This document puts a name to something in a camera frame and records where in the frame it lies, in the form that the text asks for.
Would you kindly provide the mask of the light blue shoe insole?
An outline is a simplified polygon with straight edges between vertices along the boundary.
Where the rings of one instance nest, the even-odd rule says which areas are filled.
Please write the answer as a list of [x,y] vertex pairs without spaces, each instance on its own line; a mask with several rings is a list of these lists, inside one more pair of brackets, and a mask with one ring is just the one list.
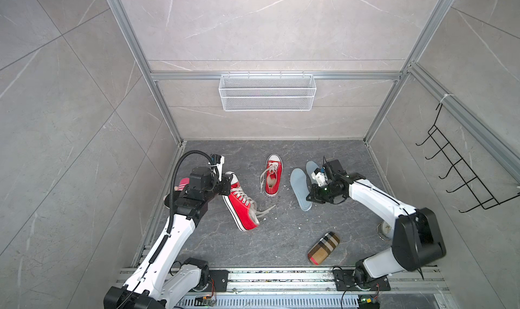
[[320,172],[321,171],[321,167],[313,162],[313,161],[308,161],[307,164],[306,164],[306,172],[307,172],[307,175],[310,177],[311,180],[315,180],[316,178],[316,171]]

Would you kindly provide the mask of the red canvas sneaker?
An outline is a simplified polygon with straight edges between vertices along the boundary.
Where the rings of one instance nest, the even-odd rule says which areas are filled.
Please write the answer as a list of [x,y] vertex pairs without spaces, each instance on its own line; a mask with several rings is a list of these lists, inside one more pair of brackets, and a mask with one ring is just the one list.
[[269,197],[277,195],[281,177],[283,173],[283,164],[278,154],[271,154],[266,161],[266,168],[261,174],[261,190]]
[[258,218],[265,216],[276,206],[273,205],[264,211],[259,211],[257,203],[243,191],[237,175],[234,172],[226,172],[225,175],[230,178],[230,194],[224,195],[223,200],[236,225],[242,231],[257,228],[259,226]]

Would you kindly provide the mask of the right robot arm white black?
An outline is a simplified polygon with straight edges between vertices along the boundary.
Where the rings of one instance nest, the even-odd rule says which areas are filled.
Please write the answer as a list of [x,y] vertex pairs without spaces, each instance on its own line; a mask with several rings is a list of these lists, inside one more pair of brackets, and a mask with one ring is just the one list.
[[418,271],[446,255],[446,246],[434,212],[417,209],[377,188],[359,173],[347,173],[338,160],[322,166],[306,164],[311,188],[306,200],[330,203],[341,196],[363,204],[383,220],[391,247],[356,263],[355,283],[366,287],[376,279],[401,271]]

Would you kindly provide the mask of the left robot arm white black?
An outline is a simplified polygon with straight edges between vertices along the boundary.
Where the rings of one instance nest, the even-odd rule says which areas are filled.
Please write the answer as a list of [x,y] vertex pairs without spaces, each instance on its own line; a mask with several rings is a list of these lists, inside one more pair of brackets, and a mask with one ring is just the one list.
[[144,263],[124,282],[111,287],[103,300],[105,308],[173,308],[192,290],[204,290],[209,283],[209,265],[189,259],[170,280],[167,277],[181,248],[218,195],[230,194],[231,176],[222,173],[222,165],[192,170],[189,183],[180,191],[171,191],[170,218]]

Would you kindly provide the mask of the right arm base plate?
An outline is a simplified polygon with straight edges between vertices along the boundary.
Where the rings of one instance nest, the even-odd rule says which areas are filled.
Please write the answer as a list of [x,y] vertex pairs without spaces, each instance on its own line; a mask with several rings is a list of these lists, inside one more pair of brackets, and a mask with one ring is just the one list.
[[368,282],[356,282],[355,270],[339,267],[332,269],[333,281],[337,291],[390,291],[391,287],[386,276],[370,279]]

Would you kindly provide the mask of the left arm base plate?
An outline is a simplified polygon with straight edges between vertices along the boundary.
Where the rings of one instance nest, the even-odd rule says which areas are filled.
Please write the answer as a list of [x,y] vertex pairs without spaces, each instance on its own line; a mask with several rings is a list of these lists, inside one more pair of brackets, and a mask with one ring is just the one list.
[[196,292],[225,292],[227,290],[229,271],[210,270],[201,273],[199,284],[193,289]]

